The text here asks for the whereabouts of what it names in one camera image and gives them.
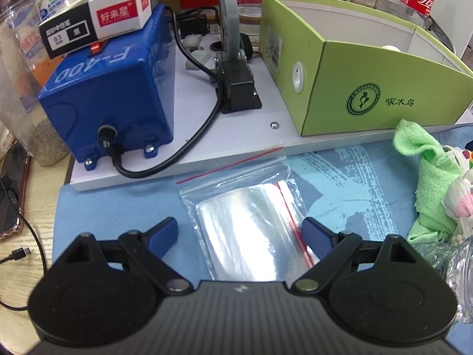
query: green towel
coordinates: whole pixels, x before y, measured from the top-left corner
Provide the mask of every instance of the green towel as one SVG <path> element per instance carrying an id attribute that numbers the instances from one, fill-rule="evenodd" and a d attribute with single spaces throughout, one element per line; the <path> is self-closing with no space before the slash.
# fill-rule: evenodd
<path id="1" fill-rule="evenodd" d="M 415 208 L 419 217 L 407 235 L 408 242 L 437 242 L 450 238 L 456 222 L 442 205 L 448 186 L 463 174 L 437 140 L 419 124 L 401 120 L 393 138 L 394 148 L 404 156 L 419 155 L 419 182 Z"/>

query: black power cord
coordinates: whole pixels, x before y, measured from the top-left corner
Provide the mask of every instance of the black power cord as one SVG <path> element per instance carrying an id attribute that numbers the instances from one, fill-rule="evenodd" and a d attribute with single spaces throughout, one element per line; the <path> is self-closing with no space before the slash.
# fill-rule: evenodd
<path id="1" fill-rule="evenodd" d="M 116 133 L 111 131 L 109 128 L 102 127 L 98 131 L 98 138 L 99 142 L 105 150 L 107 151 L 107 154 L 112 157 L 112 164 L 113 166 L 117 169 L 117 171 L 125 176 L 126 178 L 130 179 L 143 179 L 147 178 L 149 176 L 153 176 L 157 174 L 158 172 L 161 172 L 165 170 L 166 168 L 169 168 L 172 166 L 174 163 L 179 161 L 194 145 L 199 141 L 199 139 L 205 134 L 205 132 L 210 128 L 214 120 L 216 119 L 217 115 L 219 114 L 222 104 L 223 104 L 223 93 L 224 93 L 224 87 L 221 79 L 219 76 L 206 66 L 202 65 L 197 61 L 195 58 L 193 58 L 189 52 L 187 52 L 182 45 L 181 39 L 179 37 L 179 33 L 177 31 L 177 18 L 176 14 L 174 11 L 166 6 L 166 9 L 171 13 L 171 18 L 172 18 L 172 25 L 173 25 L 173 30 L 174 30 L 174 37 L 176 38 L 176 43 L 177 47 L 179 50 L 184 54 L 184 56 L 191 62 L 193 63 L 197 68 L 199 68 L 201 71 L 205 72 L 208 74 L 212 79 L 215 80 L 217 83 L 217 102 L 210 113 L 209 117 L 205 120 L 204 124 L 199 128 L 199 130 L 174 154 L 172 155 L 169 159 L 163 161 L 162 163 L 158 164 L 157 166 L 154 166 L 149 169 L 145 169 L 144 171 L 128 171 L 127 169 L 123 168 L 122 166 L 122 154 L 124 152 L 123 147 L 120 144 L 114 144 L 114 139 L 116 137 Z"/>
<path id="2" fill-rule="evenodd" d="M 217 21 L 217 24 L 220 24 L 220 16 L 219 16 L 219 13 L 218 13 L 218 9 L 216 7 L 199 7 L 199 8 L 189 9 L 189 10 L 184 11 L 182 13 L 176 14 L 176 21 L 181 21 L 181 20 L 185 20 L 185 19 L 189 19 L 189 18 L 199 17 L 200 14 L 202 13 L 203 9 L 213 10 L 215 12 L 215 21 Z"/>
<path id="3" fill-rule="evenodd" d="M 8 191 L 7 191 L 7 188 L 5 187 L 5 183 L 3 182 L 2 178 L 0 178 L 0 185 L 2 187 L 2 189 L 4 190 L 4 192 L 6 194 L 8 194 Z M 36 242 L 36 245 L 38 246 L 38 251 L 39 251 L 39 255 L 41 256 L 41 263 L 43 264 L 43 274 L 46 275 L 46 272 L 48 271 L 48 265 L 47 265 L 47 262 L 46 262 L 46 255 L 44 254 L 44 250 L 43 250 L 43 247 L 41 245 L 41 242 L 39 241 L 38 239 L 38 236 L 36 234 L 36 232 L 33 230 L 33 228 L 31 227 L 30 223 L 28 223 L 28 221 L 23 217 L 23 215 L 21 214 L 21 212 L 18 210 L 17 207 L 15 207 L 15 204 L 13 204 L 13 201 L 11 201 L 11 198 L 10 196 L 6 196 L 6 198 L 8 199 L 8 202 L 11 204 L 11 206 L 13 207 L 13 209 L 16 211 L 18 217 L 21 219 L 21 221 L 26 225 L 26 227 L 29 229 L 29 231 L 31 232 L 33 238 L 35 239 L 35 242 Z M 17 253 L 15 254 L 15 257 L 20 258 L 19 256 L 21 256 L 21 253 Z M 5 304 L 3 301 L 0 301 L 0 306 L 2 307 L 5 307 L 7 309 L 9 309 L 10 311 L 26 311 L 28 309 L 27 306 L 25 307 L 12 307 L 8 304 Z"/>

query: black cable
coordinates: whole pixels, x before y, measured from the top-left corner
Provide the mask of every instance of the black cable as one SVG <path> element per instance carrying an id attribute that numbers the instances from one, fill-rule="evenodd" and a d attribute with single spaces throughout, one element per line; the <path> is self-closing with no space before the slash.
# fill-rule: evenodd
<path id="1" fill-rule="evenodd" d="M 0 178 L 0 185 L 1 185 L 2 189 L 4 190 L 4 192 L 8 193 L 8 191 L 5 187 L 5 183 L 3 182 L 2 178 Z M 10 199 L 10 196 L 7 196 L 7 199 L 8 199 L 8 202 L 13 207 L 13 209 L 17 212 L 17 215 L 20 218 L 20 220 L 26 225 L 26 227 L 31 232 L 33 238 L 35 239 L 36 245 L 38 246 L 39 255 L 41 256 L 41 263 L 43 265 L 43 274 L 46 275 L 46 272 L 48 271 L 48 264 L 46 262 L 46 255 L 44 254 L 43 247 L 41 245 L 41 242 L 38 239 L 38 236 L 37 236 L 36 232 L 33 230 L 30 223 L 28 223 L 28 221 L 23 217 L 23 215 L 18 210 L 18 208 L 15 207 L 15 205 L 13 204 L 13 202 Z M 27 306 L 25 306 L 25 307 L 12 307 L 12 306 L 9 306 L 8 304 L 5 304 L 2 301 L 0 301 L 0 306 L 5 307 L 5 308 L 9 309 L 10 311 L 26 311 L 28 309 Z"/>
<path id="2" fill-rule="evenodd" d="M 9 262 L 10 260 L 20 260 L 23 259 L 24 257 L 27 257 L 28 255 L 31 255 L 31 251 L 29 248 L 18 248 L 15 249 L 14 251 L 11 251 L 11 254 L 8 255 L 7 257 L 4 257 L 3 259 L 0 260 L 0 264 Z"/>
<path id="3" fill-rule="evenodd" d="M 216 7 L 199 7 L 199 8 L 193 8 L 189 9 L 187 11 L 184 11 L 182 13 L 176 14 L 176 21 L 181 21 L 193 17 L 198 17 L 203 9 L 211 9 L 215 12 L 215 20 L 217 21 L 217 24 L 220 24 L 220 15 L 218 13 L 218 9 Z"/>
<path id="4" fill-rule="evenodd" d="M 195 58 L 193 58 L 189 52 L 187 52 L 182 45 L 181 39 L 179 37 L 179 33 L 177 31 L 177 18 L 176 14 L 173 12 L 173 10 L 170 7 L 166 7 L 166 9 L 171 13 L 172 16 L 172 24 L 173 24 L 173 30 L 174 30 L 174 37 L 176 38 L 176 43 L 177 47 L 179 50 L 186 56 L 186 58 L 193 63 L 197 68 L 199 68 L 201 71 L 205 72 L 208 74 L 211 78 L 213 78 L 216 83 L 217 83 L 217 102 L 210 113 L 209 117 L 205 120 L 204 124 L 199 128 L 199 130 L 174 154 L 172 155 L 169 159 L 163 161 L 161 164 L 158 164 L 157 166 L 154 166 L 149 169 L 145 169 L 144 171 L 128 171 L 127 169 L 122 167 L 122 154 L 123 154 L 123 148 L 120 145 L 117 144 L 112 144 L 113 141 L 109 141 L 110 144 L 110 150 L 107 150 L 109 152 L 109 155 L 112 157 L 112 163 L 113 166 L 117 169 L 117 171 L 125 176 L 126 178 L 130 179 L 142 179 L 142 178 L 147 178 L 148 176 L 153 176 L 157 174 L 158 172 L 163 171 L 164 169 L 172 166 L 174 163 L 179 161 L 194 145 L 196 142 L 199 141 L 199 139 L 205 134 L 205 132 L 210 128 L 214 120 L 216 119 L 217 115 L 220 112 L 221 106 L 223 104 L 223 83 L 219 76 L 206 66 L 202 65 L 197 61 Z"/>

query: metal rivet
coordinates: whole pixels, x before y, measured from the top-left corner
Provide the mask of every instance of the metal rivet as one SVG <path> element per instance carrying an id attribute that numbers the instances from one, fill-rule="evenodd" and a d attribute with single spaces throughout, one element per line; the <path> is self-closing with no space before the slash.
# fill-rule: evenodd
<path id="1" fill-rule="evenodd" d="M 247 286 L 245 286 L 244 284 L 240 284 L 239 286 L 235 287 L 235 291 L 239 292 L 239 293 L 245 293 L 248 290 L 249 290 L 249 288 Z"/>
<path id="2" fill-rule="evenodd" d="M 186 279 L 172 279 L 166 283 L 166 288 L 172 292 L 183 292 L 190 286 L 191 284 Z"/>
<path id="3" fill-rule="evenodd" d="M 319 288 L 319 283 L 314 279 L 300 279 L 296 282 L 296 288 L 300 291 L 311 292 Z"/>

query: white box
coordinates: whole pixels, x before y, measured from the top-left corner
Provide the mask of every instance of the white box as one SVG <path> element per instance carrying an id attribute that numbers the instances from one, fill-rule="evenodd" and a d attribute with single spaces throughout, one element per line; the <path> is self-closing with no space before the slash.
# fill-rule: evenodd
<path id="1" fill-rule="evenodd" d="M 143 28 L 161 0 L 77 0 L 43 21 L 39 31 L 50 58 Z"/>

